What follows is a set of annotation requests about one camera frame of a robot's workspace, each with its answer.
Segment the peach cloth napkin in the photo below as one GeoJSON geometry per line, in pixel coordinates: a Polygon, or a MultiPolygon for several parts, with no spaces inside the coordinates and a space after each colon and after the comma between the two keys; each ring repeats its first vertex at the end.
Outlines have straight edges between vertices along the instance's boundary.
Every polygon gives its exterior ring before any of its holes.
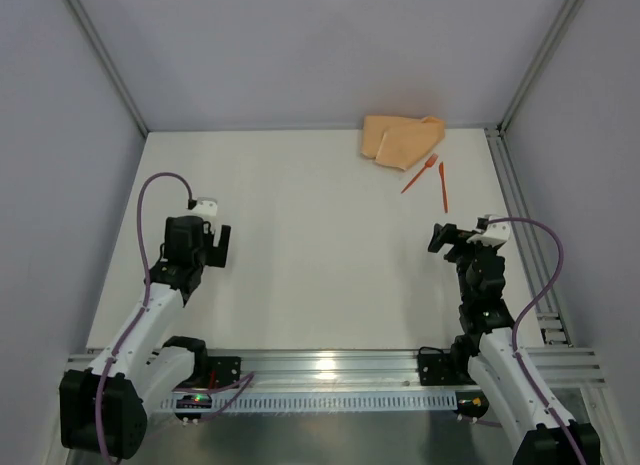
{"type": "Polygon", "coordinates": [[[445,137],[446,122],[433,116],[422,119],[367,115],[360,153],[384,167],[406,171],[429,155],[445,137]]]}

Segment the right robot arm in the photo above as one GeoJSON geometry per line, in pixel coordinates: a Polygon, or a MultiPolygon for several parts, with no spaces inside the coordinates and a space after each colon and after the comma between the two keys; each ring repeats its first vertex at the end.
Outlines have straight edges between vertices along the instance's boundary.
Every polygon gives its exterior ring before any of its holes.
{"type": "Polygon", "coordinates": [[[473,230],[437,224],[428,250],[450,249],[456,267],[462,334],[449,352],[454,372],[475,382],[509,438],[515,464],[597,464],[600,439],[556,398],[518,339],[522,321],[503,299],[505,260],[500,248],[511,220],[481,217],[473,230]]]}

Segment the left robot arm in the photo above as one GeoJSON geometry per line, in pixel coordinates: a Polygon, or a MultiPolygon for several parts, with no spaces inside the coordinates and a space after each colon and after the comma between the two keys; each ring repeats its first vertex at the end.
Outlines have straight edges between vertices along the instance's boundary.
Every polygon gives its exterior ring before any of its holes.
{"type": "Polygon", "coordinates": [[[231,228],[214,231],[195,215],[169,217],[159,259],[111,343],[83,370],[68,370],[59,385],[63,447],[118,464],[140,448],[150,415],[176,388],[207,382],[204,340],[165,335],[201,285],[209,267],[227,262],[231,228]]]}

